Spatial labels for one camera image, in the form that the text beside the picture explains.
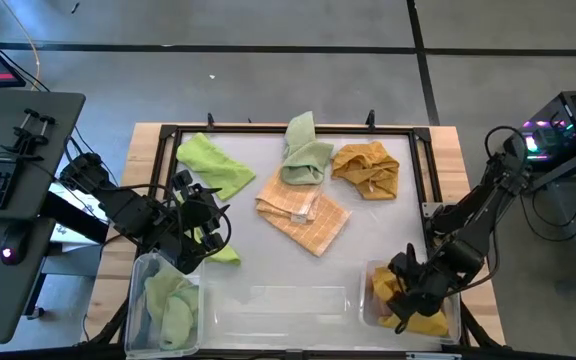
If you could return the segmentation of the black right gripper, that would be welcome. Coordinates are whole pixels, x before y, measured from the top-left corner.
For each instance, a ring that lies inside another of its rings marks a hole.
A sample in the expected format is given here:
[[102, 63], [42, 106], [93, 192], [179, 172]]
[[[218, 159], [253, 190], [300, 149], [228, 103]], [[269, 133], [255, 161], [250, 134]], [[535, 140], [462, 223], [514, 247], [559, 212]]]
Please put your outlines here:
[[395, 333], [403, 333], [411, 316], [430, 317], [440, 310], [448, 292], [447, 279], [429, 263], [419, 263], [415, 248], [408, 243], [405, 252], [394, 256], [387, 272], [390, 290], [387, 306], [399, 318]]

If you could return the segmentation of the black clamp stand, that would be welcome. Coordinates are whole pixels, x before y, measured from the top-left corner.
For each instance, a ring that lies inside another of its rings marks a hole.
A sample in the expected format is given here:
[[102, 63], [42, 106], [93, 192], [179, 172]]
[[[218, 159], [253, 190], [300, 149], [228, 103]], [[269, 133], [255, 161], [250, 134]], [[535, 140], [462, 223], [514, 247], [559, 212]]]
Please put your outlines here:
[[[56, 119], [52, 116], [41, 115], [31, 108], [25, 108], [24, 113], [26, 116], [21, 125], [13, 128], [16, 136], [14, 144], [1, 145], [1, 148], [23, 160], [43, 161], [44, 158], [36, 154], [36, 150], [39, 146], [45, 146], [49, 143], [49, 139], [46, 137], [46, 130], [49, 125], [56, 124]], [[26, 128], [31, 119], [38, 120], [42, 124], [41, 131], [38, 134], [30, 132]]]

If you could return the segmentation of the terracotta microfiber towel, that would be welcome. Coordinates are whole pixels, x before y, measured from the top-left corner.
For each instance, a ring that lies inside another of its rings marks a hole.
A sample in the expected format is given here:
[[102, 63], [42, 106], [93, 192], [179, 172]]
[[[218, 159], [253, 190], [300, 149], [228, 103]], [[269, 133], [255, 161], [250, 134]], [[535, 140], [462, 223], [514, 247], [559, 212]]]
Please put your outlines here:
[[373, 299], [373, 309], [377, 319], [390, 318], [393, 315], [387, 304], [378, 298]]

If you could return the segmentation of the black computer mouse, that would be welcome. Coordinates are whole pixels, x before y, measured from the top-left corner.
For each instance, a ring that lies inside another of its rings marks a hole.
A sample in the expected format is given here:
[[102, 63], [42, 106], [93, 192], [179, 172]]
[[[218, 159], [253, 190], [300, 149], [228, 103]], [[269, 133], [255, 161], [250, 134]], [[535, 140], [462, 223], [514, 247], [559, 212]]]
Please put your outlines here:
[[2, 263], [9, 266], [20, 264], [25, 258], [26, 248], [27, 240], [24, 232], [7, 231], [0, 248]]

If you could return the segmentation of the mustard yellow microfiber towel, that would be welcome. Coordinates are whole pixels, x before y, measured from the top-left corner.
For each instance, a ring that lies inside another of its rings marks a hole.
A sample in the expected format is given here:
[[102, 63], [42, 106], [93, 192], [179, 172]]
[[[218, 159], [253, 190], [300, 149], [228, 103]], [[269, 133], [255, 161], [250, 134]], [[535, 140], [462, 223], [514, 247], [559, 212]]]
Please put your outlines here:
[[400, 163], [379, 141], [343, 146], [331, 160], [333, 178], [353, 184], [364, 200], [394, 200]]
[[[390, 270], [386, 266], [379, 266], [375, 268], [370, 277], [370, 293], [373, 299], [378, 298], [385, 303], [390, 295], [390, 290], [386, 285], [388, 271]], [[377, 319], [377, 323], [382, 327], [395, 328], [399, 324], [399, 318], [393, 313], [390, 318]], [[449, 333], [447, 318], [441, 311], [430, 317], [418, 313], [413, 314], [406, 330], [429, 336], [446, 336]]]

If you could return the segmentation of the large sage green towel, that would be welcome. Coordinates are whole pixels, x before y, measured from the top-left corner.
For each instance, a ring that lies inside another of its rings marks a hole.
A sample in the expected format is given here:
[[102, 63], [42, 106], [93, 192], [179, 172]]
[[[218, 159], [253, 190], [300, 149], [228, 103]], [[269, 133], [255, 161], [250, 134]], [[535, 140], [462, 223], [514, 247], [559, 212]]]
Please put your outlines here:
[[162, 268], [144, 287], [147, 311], [160, 330], [159, 347], [182, 349], [197, 327], [199, 287], [174, 268]]

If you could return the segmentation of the lime green microfiber towel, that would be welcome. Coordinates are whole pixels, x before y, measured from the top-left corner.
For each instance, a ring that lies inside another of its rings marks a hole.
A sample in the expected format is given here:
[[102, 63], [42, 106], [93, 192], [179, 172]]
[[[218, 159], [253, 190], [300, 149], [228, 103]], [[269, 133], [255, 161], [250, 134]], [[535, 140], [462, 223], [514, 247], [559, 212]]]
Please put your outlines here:
[[229, 157], [203, 133], [184, 140], [176, 150], [176, 159], [200, 176], [211, 188], [219, 188], [217, 196], [227, 201], [255, 179], [246, 165]]
[[[203, 233], [199, 228], [193, 229], [192, 238], [197, 242], [200, 243], [201, 236]], [[215, 262], [215, 263], [222, 263], [222, 264], [229, 264], [229, 265], [240, 265], [241, 259], [237, 252], [230, 246], [225, 246], [222, 250], [220, 250], [215, 255], [211, 255], [207, 258], [208, 262]]]

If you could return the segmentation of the small sage green towel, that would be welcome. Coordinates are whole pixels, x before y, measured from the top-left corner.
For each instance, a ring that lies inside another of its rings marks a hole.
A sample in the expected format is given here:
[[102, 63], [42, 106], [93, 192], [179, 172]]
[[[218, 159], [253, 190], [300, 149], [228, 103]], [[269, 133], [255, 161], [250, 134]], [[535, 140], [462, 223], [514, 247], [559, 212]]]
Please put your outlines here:
[[294, 117], [284, 134], [284, 160], [280, 178], [289, 185], [319, 185], [334, 145], [316, 138], [314, 113], [307, 111]]

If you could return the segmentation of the clear plastic bin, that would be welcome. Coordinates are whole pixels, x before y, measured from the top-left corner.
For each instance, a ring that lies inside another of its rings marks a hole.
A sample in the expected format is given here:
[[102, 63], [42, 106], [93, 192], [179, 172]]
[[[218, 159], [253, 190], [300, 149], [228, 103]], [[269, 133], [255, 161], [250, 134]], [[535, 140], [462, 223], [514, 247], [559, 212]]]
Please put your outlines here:
[[359, 286], [359, 321], [369, 328], [377, 329], [385, 335], [393, 337], [408, 338], [415, 340], [434, 341], [440, 344], [457, 344], [461, 338], [461, 320], [460, 316], [460, 296], [455, 295], [445, 299], [440, 307], [440, 311], [446, 316], [449, 327], [449, 333], [446, 336], [429, 336], [422, 335], [405, 330], [402, 334], [397, 335], [393, 328], [382, 327], [377, 323], [377, 318], [373, 313], [373, 296], [370, 293], [370, 277], [376, 267], [386, 266], [382, 260], [368, 261], [362, 271]]
[[128, 360], [151, 360], [186, 357], [196, 353], [203, 338], [204, 288], [203, 268], [198, 267], [185, 278], [199, 287], [199, 309], [197, 327], [191, 332], [186, 346], [179, 350], [166, 351], [159, 347], [160, 330], [153, 325], [146, 307], [145, 280], [154, 276], [162, 268], [174, 268], [157, 252], [140, 256], [133, 264], [129, 305], [127, 313], [124, 349]]
[[207, 293], [209, 348], [341, 347], [355, 337], [357, 311], [343, 286], [244, 286]]

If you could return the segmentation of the white printed box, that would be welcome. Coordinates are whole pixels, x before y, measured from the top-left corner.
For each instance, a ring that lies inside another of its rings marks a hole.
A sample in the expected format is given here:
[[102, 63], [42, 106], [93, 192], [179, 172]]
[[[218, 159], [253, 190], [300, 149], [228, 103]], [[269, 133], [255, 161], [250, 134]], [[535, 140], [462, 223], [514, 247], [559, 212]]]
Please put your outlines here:
[[[49, 187], [49, 191], [63, 200], [73, 205], [78, 210], [81, 210], [86, 215], [94, 217], [104, 225], [108, 225], [108, 219], [103, 214], [102, 210], [98, 207], [99, 202], [91, 195], [86, 195], [79, 190], [71, 191], [62, 186], [61, 184], [53, 183]], [[51, 241], [62, 245], [63, 252], [73, 251], [79, 248], [95, 246], [96, 242], [81, 235], [61, 223], [57, 223], [52, 235]]]

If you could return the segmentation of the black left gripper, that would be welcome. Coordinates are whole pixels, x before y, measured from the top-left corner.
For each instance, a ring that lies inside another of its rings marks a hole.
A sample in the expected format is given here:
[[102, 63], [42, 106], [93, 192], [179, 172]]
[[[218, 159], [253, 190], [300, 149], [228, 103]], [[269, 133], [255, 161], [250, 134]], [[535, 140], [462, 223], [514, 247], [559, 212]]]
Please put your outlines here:
[[220, 233], [214, 233], [219, 228], [219, 208], [214, 195], [220, 192], [221, 188], [205, 188], [194, 183], [188, 170], [177, 172], [171, 181], [173, 188], [182, 198], [184, 223], [192, 230], [201, 230], [203, 235], [200, 242], [207, 252], [220, 251], [225, 246], [225, 240]]

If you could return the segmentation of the black table leg strut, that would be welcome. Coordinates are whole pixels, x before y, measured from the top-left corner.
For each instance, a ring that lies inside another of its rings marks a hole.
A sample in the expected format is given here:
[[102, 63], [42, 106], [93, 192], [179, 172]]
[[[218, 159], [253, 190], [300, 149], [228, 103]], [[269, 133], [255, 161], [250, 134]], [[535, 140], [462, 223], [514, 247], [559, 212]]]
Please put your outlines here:
[[129, 305], [129, 297], [126, 297], [118, 310], [115, 312], [109, 322], [102, 328], [102, 330], [91, 339], [87, 340], [87, 344], [109, 344], [115, 334], [120, 330], [122, 325], [127, 319]]
[[482, 348], [503, 348], [503, 345], [493, 340], [486, 330], [478, 323], [471, 311], [463, 301], [460, 301], [462, 325], [473, 336], [476, 343]]

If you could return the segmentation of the peach checked microfiber towel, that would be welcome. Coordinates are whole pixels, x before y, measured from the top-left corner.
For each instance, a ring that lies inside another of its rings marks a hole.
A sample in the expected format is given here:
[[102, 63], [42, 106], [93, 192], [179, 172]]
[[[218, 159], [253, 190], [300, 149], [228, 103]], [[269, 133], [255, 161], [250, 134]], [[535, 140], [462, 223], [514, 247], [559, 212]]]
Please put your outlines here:
[[278, 168], [255, 198], [257, 213], [312, 255], [321, 257], [351, 212], [319, 185], [290, 185]]

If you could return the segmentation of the white work surface sheet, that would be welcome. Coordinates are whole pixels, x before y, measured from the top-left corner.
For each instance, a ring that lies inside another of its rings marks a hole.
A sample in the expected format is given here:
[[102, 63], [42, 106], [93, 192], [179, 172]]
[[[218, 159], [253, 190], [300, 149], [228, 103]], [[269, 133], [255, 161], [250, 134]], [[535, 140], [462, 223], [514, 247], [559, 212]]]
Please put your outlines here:
[[[232, 223], [230, 245], [238, 253], [241, 264], [207, 263], [204, 266], [204, 335], [207, 293], [214, 287], [234, 290], [254, 285], [343, 286], [356, 306], [354, 338], [345, 341], [341, 347], [275, 349], [439, 349], [440, 343], [385, 335], [359, 321], [360, 277], [368, 261], [388, 263], [397, 253], [405, 251], [408, 243], [414, 245], [419, 259], [425, 256], [421, 213], [407, 137], [381, 136], [378, 139], [400, 163], [396, 199], [364, 200], [347, 181], [325, 178], [324, 194], [351, 214], [321, 257], [312, 255], [255, 210], [256, 196], [281, 165], [284, 148], [282, 135], [212, 133], [209, 138], [229, 157], [250, 167], [256, 177], [230, 199], [227, 211]], [[207, 347], [204, 335], [203, 348], [221, 349]]]

